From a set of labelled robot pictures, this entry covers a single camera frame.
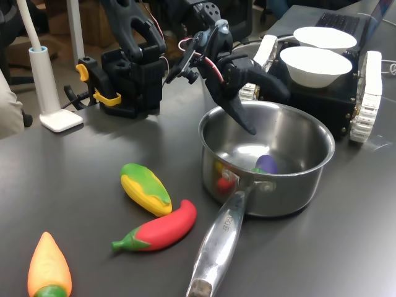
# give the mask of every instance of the lamp base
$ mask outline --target lamp base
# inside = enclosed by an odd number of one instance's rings
[[[40,114],[40,121],[44,127],[53,132],[62,132],[82,124],[82,118],[69,110]]]

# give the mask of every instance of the metal handle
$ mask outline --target metal handle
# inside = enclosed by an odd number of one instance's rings
[[[186,297],[212,297],[215,294],[238,241],[247,196],[247,192],[236,192],[218,212],[199,249]]]

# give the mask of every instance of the saucepan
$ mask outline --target saucepan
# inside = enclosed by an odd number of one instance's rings
[[[199,249],[187,297],[212,297],[230,264],[244,214],[282,217],[311,201],[323,166],[334,154],[334,138],[311,115],[290,106],[245,101],[257,134],[245,132],[220,107],[199,124],[202,180],[223,203]],[[277,174],[253,172],[269,155]]]

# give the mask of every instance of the yellow corn toy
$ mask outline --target yellow corn toy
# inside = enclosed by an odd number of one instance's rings
[[[133,201],[158,217],[172,212],[171,198],[161,181],[147,167],[124,165],[120,172],[121,184]]]

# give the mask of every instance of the red chili pepper toy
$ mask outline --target red chili pepper toy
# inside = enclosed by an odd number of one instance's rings
[[[113,251],[156,251],[177,242],[190,231],[197,218],[196,207],[182,200],[180,208],[133,229],[121,241],[111,243]]]

